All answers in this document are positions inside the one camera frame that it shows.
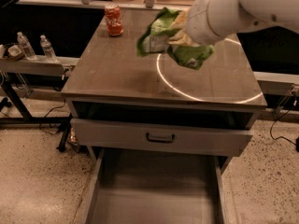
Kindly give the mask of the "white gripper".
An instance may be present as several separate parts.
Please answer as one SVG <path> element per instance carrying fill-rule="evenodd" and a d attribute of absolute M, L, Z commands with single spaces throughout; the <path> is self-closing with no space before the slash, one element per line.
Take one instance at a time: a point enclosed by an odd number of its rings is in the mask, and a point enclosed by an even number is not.
<path fill-rule="evenodd" d="M 183 29 L 168 39 L 171 45 L 199 47 L 223 40 L 239 30 L 238 0 L 196 0 L 189 10 L 181 11 L 171 29 Z"/>

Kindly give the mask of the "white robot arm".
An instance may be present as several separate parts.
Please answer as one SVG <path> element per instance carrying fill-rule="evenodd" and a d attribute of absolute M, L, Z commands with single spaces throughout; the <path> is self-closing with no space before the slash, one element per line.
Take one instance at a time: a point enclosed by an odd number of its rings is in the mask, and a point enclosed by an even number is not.
<path fill-rule="evenodd" d="M 171 44 L 212 45 L 235 33 L 279 26 L 299 33 L 299 0 L 195 0 L 178 15 Z"/>

